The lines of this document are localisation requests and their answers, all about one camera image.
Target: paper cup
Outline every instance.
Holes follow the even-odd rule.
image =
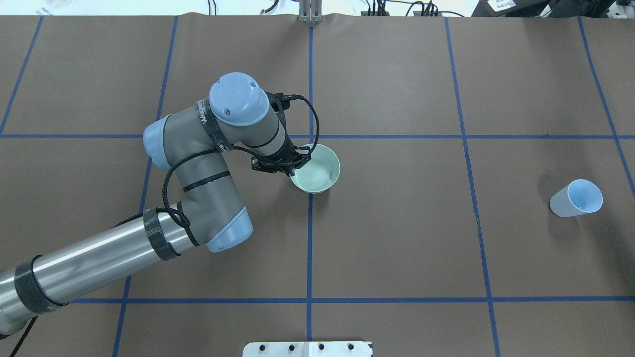
[[[549,207],[560,217],[573,217],[596,212],[603,202],[602,192],[593,182],[575,180],[549,200]]]
[[[340,160],[333,150],[318,144],[311,153],[311,160],[294,171],[291,181],[306,193],[328,190],[340,176]]]

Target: black cable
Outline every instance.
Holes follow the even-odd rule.
[[[31,331],[31,328],[33,328],[33,324],[36,322],[36,320],[37,320],[37,316],[31,319],[31,322],[29,322],[29,326],[27,326],[27,329],[24,330],[24,333],[22,334],[22,337],[20,338],[18,343],[13,348],[13,352],[11,352],[9,357],[15,357],[15,355],[18,354],[18,351],[20,350],[20,347],[22,347],[22,343],[24,343],[24,340],[27,338],[27,335]]]
[[[409,3],[409,4],[410,4],[410,7],[408,8],[408,11],[406,11],[406,16],[408,16],[408,14],[410,13],[410,10],[412,10],[412,7],[415,6],[416,4],[421,5],[421,12],[424,11],[425,4],[422,1],[415,1],[414,3]]]
[[[386,16],[386,2],[382,2],[382,0],[377,0],[380,5],[379,16]]]
[[[139,213],[139,214],[136,214],[136,215],[134,215],[134,216],[132,216],[132,217],[130,217],[130,218],[124,219],[124,220],[122,220],[121,222],[117,223],[117,224],[116,224],[113,228],[115,228],[115,227],[119,227],[119,226],[121,226],[121,225],[122,225],[122,224],[124,224],[124,223],[128,223],[128,222],[130,222],[131,220],[135,220],[135,219],[137,219],[137,218],[140,218],[140,217],[141,217],[141,216],[143,216],[143,215],[144,215],[143,213]]]
[[[187,219],[187,217],[182,212],[170,207],[170,202],[168,201],[168,184],[170,183],[170,177],[172,177],[172,173],[174,173],[174,170],[176,170],[179,166],[183,165],[184,163],[190,161],[191,159],[198,158],[199,156],[202,156],[202,155],[212,154],[214,152],[218,152],[218,150],[216,150],[215,148],[207,149],[207,150],[199,151],[195,154],[192,154],[186,157],[185,159],[177,162],[176,164],[172,165],[172,167],[170,167],[170,169],[168,170],[168,173],[165,175],[165,179],[163,180],[163,187],[161,188],[161,197],[163,198],[163,208],[158,208],[157,212],[166,212],[168,215],[170,215],[170,218],[174,221],[174,223],[176,223],[179,227],[188,228],[190,226],[190,220]]]
[[[401,4],[412,4],[412,1],[402,1],[402,0],[384,0],[388,3],[401,3]]]
[[[433,12],[432,1],[425,6],[425,10],[421,11],[421,16],[428,16],[429,13]]]
[[[309,152],[304,154],[301,159],[298,159],[298,160],[293,161],[291,163],[280,163],[278,161],[273,161],[273,160],[268,159],[268,158],[266,158],[266,157],[264,157],[262,155],[259,155],[259,154],[255,153],[255,152],[245,148],[245,147],[240,147],[240,146],[235,146],[234,145],[234,149],[246,152],[248,154],[251,154],[253,157],[257,158],[259,161],[261,161],[261,162],[263,162],[265,164],[276,165],[276,166],[285,166],[285,167],[297,165],[297,164],[301,163],[304,160],[304,158],[306,158],[308,155],[311,155],[313,150],[315,150],[316,146],[318,145],[318,140],[319,140],[319,119],[318,119],[318,114],[316,113],[315,108],[313,108],[313,105],[311,104],[311,102],[308,99],[306,99],[305,97],[301,96],[301,95],[297,95],[297,94],[285,95],[284,99],[286,99],[286,100],[297,100],[297,99],[303,100],[309,106],[309,108],[311,109],[311,112],[313,113],[313,117],[316,120],[316,139],[313,142],[313,146],[309,149]]]
[[[430,14],[430,15],[428,15],[428,16],[434,16],[434,15],[436,15],[436,14],[438,14],[438,13],[453,13],[454,15],[458,15],[458,16],[460,16],[460,17],[464,17],[463,15],[461,15],[461,14],[459,14],[459,13],[455,13],[454,11],[435,11],[435,12],[431,13],[431,14]]]
[[[280,0],[274,0],[274,4],[273,4],[273,5],[271,5],[271,7],[270,7],[270,8],[268,8],[268,9],[266,9],[266,10],[262,10],[262,11],[260,12],[260,14],[261,14],[261,15],[264,15],[264,14],[266,14],[266,13],[270,13],[270,12],[271,12],[271,10],[273,10],[273,9],[277,6],[277,4],[278,4],[279,2],[280,2]]]

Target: light blue joint cap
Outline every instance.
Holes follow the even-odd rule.
[[[247,214],[247,207],[243,207],[243,209],[240,210],[214,238],[205,243],[205,245],[212,253],[219,253],[246,241],[252,232],[253,226]]]
[[[245,73],[222,76],[210,89],[210,108],[218,119],[233,126],[253,125],[269,111],[269,98],[256,80]]]
[[[170,115],[172,114],[155,121],[144,130],[145,151],[152,158],[152,162],[164,170],[170,169],[168,158],[165,157],[163,149],[163,128],[165,128],[165,122]]]

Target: blue grid line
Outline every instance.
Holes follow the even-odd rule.
[[[314,304],[439,304],[488,302],[486,297],[318,297]]]
[[[161,94],[159,94],[159,105],[157,106],[156,121],[161,119],[161,111],[163,110],[163,98],[165,97],[165,88],[168,85],[168,75],[170,73],[170,61],[172,58],[172,49],[174,49],[174,39],[177,35],[178,16],[174,17],[172,23],[172,34],[170,36],[170,47],[168,48],[168,58],[165,62],[165,70],[163,71],[163,82],[161,83]],[[152,159],[148,158],[145,168],[144,187],[141,191],[141,199],[139,200],[139,213],[144,211],[145,197],[148,191],[148,183],[150,181],[150,172],[152,171]],[[117,333],[115,336],[114,347],[112,348],[112,357],[119,354],[119,343],[121,341],[121,332],[123,331],[123,323],[126,316],[126,306],[128,305],[128,295],[130,293],[131,276],[126,278],[126,286],[124,287],[123,297],[121,299],[121,310],[119,312],[119,323],[117,324]]]
[[[589,43],[587,42],[587,35],[584,32],[584,25],[582,24],[582,17],[580,16],[578,16],[578,25],[580,26],[580,34],[582,35],[584,50],[587,53],[587,59],[589,61],[589,67],[591,68],[591,74],[593,74],[593,80],[595,80],[596,87],[598,87],[599,97],[602,100],[602,106],[604,107],[604,112],[606,113],[606,119],[608,120],[608,125],[611,127],[611,132],[613,133],[613,138],[615,139],[615,146],[617,146],[617,152],[620,154],[620,159],[622,160],[622,166],[624,166],[624,171],[626,172],[626,179],[629,181],[629,185],[631,186],[631,193],[633,197],[635,197],[635,185],[633,184],[631,171],[629,170],[629,165],[626,163],[626,157],[624,156],[624,152],[622,151],[622,145],[620,145],[620,139],[617,136],[617,131],[615,130],[615,125],[613,124],[613,118],[611,117],[611,112],[608,110],[608,104],[606,103],[606,98],[604,97],[604,91],[602,90],[602,86],[599,83],[599,78],[595,70],[595,65],[593,65],[593,59],[591,58],[591,51],[589,50]]]
[[[161,95],[159,96],[159,105],[157,106],[157,118],[155,121],[161,119],[161,112],[163,111],[163,98],[165,97],[165,88],[168,85],[168,73],[170,72],[170,62],[172,61],[172,49],[174,49],[174,39],[177,36],[177,24],[178,16],[175,16],[172,23],[172,35],[170,37],[170,47],[168,48],[168,59],[165,61],[165,70],[163,71],[163,83],[161,84]]]
[[[0,134],[0,138],[134,138],[141,139],[143,134]],[[307,134],[289,134],[292,139],[313,138]],[[582,140],[601,139],[614,140],[614,135],[487,135],[487,134],[467,134],[468,139],[534,139],[534,140]],[[320,134],[323,139],[463,139],[461,134]],[[617,135],[621,140],[635,139],[635,135]]]
[[[575,301],[635,301],[635,296],[536,296],[494,297],[495,302],[575,302]]]
[[[6,125],[6,121],[9,119],[11,106],[13,105],[15,96],[18,94],[18,88],[20,87],[20,83],[22,82],[22,76],[24,76],[24,71],[27,69],[27,64],[29,63],[29,58],[31,57],[31,53],[33,52],[33,47],[35,47],[36,45],[37,35],[39,34],[43,21],[44,21],[44,17],[40,16],[40,19],[37,22],[36,31],[33,34],[33,38],[31,39],[31,44],[29,45],[29,50],[27,51],[27,55],[24,57],[24,62],[22,62],[22,67],[20,68],[18,79],[16,79],[15,86],[13,87],[13,92],[11,92],[11,97],[9,98],[9,104],[7,104],[6,110],[4,111],[4,117],[2,118],[2,123],[0,124],[0,134],[2,134],[2,132],[4,131],[4,126]]]
[[[313,103],[313,26],[309,27],[309,102]],[[314,141],[313,112],[309,109],[309,142]],[[313,339],[313,195],[309,195],[307,214],[307,341]]]
[[[309,27],[309,101],[313,103],[313,26]],[[313,112],[310,109],[309,138],[313,139]]]
[[[73,304],[121,304],[121,299],[82,298],[72,301]]]
[[[289,135],[290,138],[309,138],[308,135]],[[501,134],[501,135],[489,135],[489,134],[320,134],[320,138],[323,139],[534,139],[534,140],[549,140],[549,139],[566,139],[566,140],[581,140],[581,139],[602,139],[613,140],[613,135],[516,135],[516,134]],[[619,138],[634,139],[635,135],[621,135]]]
[[[129,304],[306,304],[307,299],[303,297],[282,297],[282,298],[253,298],[253,299],[223,299],[223,298],[160,298],[145,299],[132,298],[128,299]]]
[[[452,69],[452,80],[454,82],[454,94],[457,98],[458,121],[461,125],[461,136],[463,136],[463,151],[465,152],[465,164],[467,165],[467,178],[470,183],[470,192],[472,195],[472,206],[474,208],[474,216],[476,218],[476,226],[478,229],[478,240],[481,246],[481,265],[483,266],[483,278],[485,280],[485,292],[487,294],[488,307],[490,310],[491,335],[494,342],[494,353],[496,357],[500,357],[500,348],[498,344],[498,330],[496,328],[496,317],[494,315],[494,303],[491,299],[490,275],[487,269],[487,258],[485,255],[485,243],[483,242],[483,230],[481,229],[481,218],[478,212],[478,202],[476,201],[476,189],[474,188],[474,177],[472,175],[472,163],[470,161],[470,152],[467,146],[467,134],[465,132],[465,122],[463,120],[463,108],[461,106],[461,96],[458,90],[457,68],[454,62],[454,52],[452,50],[452,39],[450,36],[450,24],[448,18],[444,18],[445,31],[448,38],[448,51],[450,53],[450,67]]]
[[[307,220],[307,341],[312,340],[313,299],[313,195],[309,194],[309,218]]]
[[[130,277],[126,278],[126,285],[123,288],[123,298],[121,299],[121,309],[119,310],[119,320],[117,321],[117,332],[115,333],[115,343],[112,347],[112,357],[119,354],[119,343],[121,341],[121,332],[123,331],[123,321],[126,317],[126,300],[130,293]]]
[[[1,134],[0,138],[55,138],[55,139],[138,139],[142,134]]]
[[[635,301],[635,296],[508,296],[492,297],[493,302],[607,302]],[[122,299],[84,298],[73,304],[120,304]],[[274,298],[128,298],[127,304],[459,304],[489,302],[487,297],[274,297]]]

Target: metal stand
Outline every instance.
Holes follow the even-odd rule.
[[[300,0],[298,20],[312,24],[322,22],[322,0]]]

